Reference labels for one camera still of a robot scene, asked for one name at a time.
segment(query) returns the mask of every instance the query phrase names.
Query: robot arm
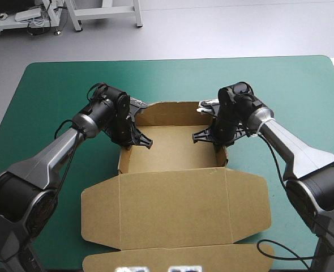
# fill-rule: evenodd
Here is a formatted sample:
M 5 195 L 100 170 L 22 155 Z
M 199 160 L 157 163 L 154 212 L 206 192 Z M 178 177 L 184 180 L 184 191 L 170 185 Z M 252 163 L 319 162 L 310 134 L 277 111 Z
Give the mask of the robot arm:
M 0 175 L 0 261 L 9 272 L 44 271 L 31 242 L 57 206 L 64 178 L 59 177 L 60 169 L 82 142 L 105 131 L 123 147 L 152 146 L 134 122 L 147 104 L 105 83 L 94 88 L 71 128 L 34 157 L 11 165 Z
M 219 90 L 219 99 L 200 102 L 198 111 L 214 116 L 194 142 L 233 145 L 260 133 L 286 163 L 283 180 L 290 203 L 319 238 L 311 270 L 334 272 L 334 155 L 314 149 L 287 131 L 244 82 Z

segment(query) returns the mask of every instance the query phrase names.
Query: gray floor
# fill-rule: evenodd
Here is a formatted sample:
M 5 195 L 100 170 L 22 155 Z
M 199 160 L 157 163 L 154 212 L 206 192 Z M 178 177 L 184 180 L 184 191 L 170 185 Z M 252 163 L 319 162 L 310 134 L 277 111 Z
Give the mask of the gray floor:
M 69 21 L 61 37 L 5 31 L 0 36 L 0 121 L 25 67 L 32 62 L 334 57 L 334 1 L 140 1 L 144 21 L 140 29 L 133 18 L 126 18 L 86 22 L 81 33 L 75 33 Z M 100 5 L 94 0 L 76 3 Z

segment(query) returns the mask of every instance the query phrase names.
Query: cardboard box flap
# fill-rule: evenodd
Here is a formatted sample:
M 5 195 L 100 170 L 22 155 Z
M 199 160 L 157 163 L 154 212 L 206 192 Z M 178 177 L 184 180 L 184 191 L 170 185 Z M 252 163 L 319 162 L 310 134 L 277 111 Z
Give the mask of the cardboard box flap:
M 97 244 L 119 248 L 120 232 L 119 176 L 82 192 L 82 237 Z
M 224 167 L 122 174 L 82 194 L 83 238 L 122 250 L 232 244 L 270 224 L 266 181 Z
M 137 126 L 209 125 L 211 116 L 197 112 L 198 102 L 159 102 L 136 116 Z
M 265 252 L 274 254 L 268 245 Z M 84 272 L 115 272 L 118 267 L 147 267 L 168 272 L 171 266 L 201 266 L 205 272 L 267 272 L 273 260 L 261 255 L 256 245 L 215 245 L 178 249 L 140 249 L 87 256 Z

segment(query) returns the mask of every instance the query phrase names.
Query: green table mat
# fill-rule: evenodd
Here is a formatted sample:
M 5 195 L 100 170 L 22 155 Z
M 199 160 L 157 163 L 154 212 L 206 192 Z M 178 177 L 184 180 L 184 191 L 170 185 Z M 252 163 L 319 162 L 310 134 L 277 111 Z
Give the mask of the green table mat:
M 34 63 L 0 125 L 0 172 L 48 145 L 61 121 L 87 103 L 87 90 L 100 81 L 148 103 L 213 99 L 219 88 L 247 81 L 280 124 L 311 146 L 334 153 L 334 67 L 324 56 Z M 243 138 L 228 152 L 229 168 L 261 175 L 269 188 L 272 226 L 242 243 L 269 238 L 303 256 L 313 254 L 317 238 L 289 204 L 265 143 Z M 104 134 L 77 150 L 59 206 L 34 243 L 47 268 L 79 269 L 85 256 L 113 250 L 82 239 L 80 194 L 115 176 L 118 158 L 119 147 Z M 288 256 L 279 248 L 276 254 Z M 273 267 L 303 266 L 275 261 Z

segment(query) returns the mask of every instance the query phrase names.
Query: cardboard box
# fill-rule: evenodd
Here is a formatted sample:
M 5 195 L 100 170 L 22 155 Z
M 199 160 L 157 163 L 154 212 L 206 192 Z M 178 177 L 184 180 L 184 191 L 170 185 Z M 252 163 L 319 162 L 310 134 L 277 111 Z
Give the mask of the cardboard box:
M 85 272 L 177 265 L 204 271 L 268 271 L 256 245 L 235 242 L 271 225 L 265 179 L 225 168 L 226 152 L 193 144 L 211 119 L 197 103 L 157 103 L 136 119 L 150 150 L 122 150 L 120 174 L 82 193 L 82 236 L 120 249 L 88 256 Z M 272 248 L 264 246 L 272 254 Z
M 150 139 L 150 150 L 143 146 L 122 149 L 120 173 L 223 167 L 225 148 L 215 150 L 211 143 L 193 143 L 192 134 L 205 129 L 211 116 L 196 111 L 197 102 L 163 102 L 150 105 L 136 116 L 138 128 Z

